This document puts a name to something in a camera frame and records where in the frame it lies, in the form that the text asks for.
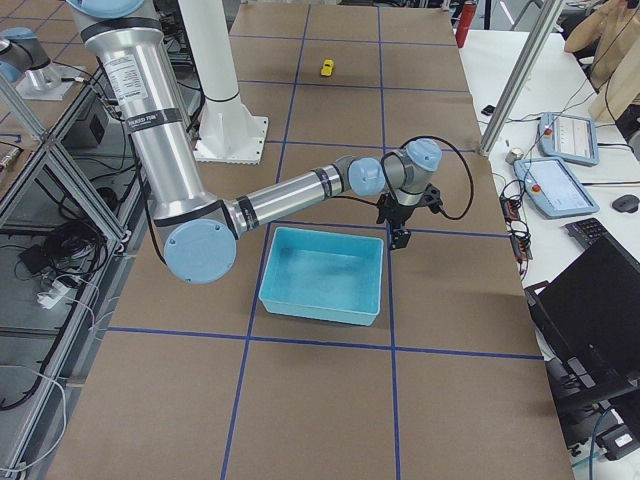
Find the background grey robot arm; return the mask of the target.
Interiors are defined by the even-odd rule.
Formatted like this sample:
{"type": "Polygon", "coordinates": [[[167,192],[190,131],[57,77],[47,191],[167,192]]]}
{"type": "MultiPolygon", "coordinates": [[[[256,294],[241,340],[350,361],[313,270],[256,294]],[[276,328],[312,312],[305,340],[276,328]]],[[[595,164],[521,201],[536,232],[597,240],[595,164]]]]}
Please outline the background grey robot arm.
{"type": "Polygon", "coordinates": [[[25,100],[62,101],[71,83],[64,69],[53,64],[32,30],[13,27],[1,31],[1,75],[25,100]]]}

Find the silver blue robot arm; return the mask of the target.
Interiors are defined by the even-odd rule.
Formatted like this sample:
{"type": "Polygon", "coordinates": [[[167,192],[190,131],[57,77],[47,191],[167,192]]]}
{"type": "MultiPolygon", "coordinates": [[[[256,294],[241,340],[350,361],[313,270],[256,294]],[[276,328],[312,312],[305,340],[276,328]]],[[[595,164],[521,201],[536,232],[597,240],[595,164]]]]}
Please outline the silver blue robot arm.
{"type": "Polygon", "coordinates": [[[379,159],[346,156],[233,200],[215,196],[198,162],[256,163],[268,130],[267,119],[241,101],[222,4],[179,5],[205,99],[197,142],[188,135],[188,113],[153,3],[74,1],[70,8],[115,94],[154,196],[164,262],[181,280],[218,280],[232,268],[244,233],[345,192],[376,197],[378,219],[391,226],[397,247],[408,242],[405,224],[415,209],[441,211],[431,178],[442,152],[429,139],[407,141],[379,159]]]}

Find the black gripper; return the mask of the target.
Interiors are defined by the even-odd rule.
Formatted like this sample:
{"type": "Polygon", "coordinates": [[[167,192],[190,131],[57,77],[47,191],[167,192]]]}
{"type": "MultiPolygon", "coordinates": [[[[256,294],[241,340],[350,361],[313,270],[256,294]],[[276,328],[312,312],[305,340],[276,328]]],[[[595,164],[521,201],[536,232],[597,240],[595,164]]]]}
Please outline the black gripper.
{"type": "Polygon", "coordinates": [[[417,208],[426,207],[432,213],[442,212],[443,202],[440,190],[433,184],[428,184],[423,192],[408,193],[404,190],[395,190],[391,193],[383,193],[376,202],[378,216],[377,224],[387,222],[390,226],[390,250],[399,250],[407,247],[411,239],[411,231],[404,225],[417,208]]]}

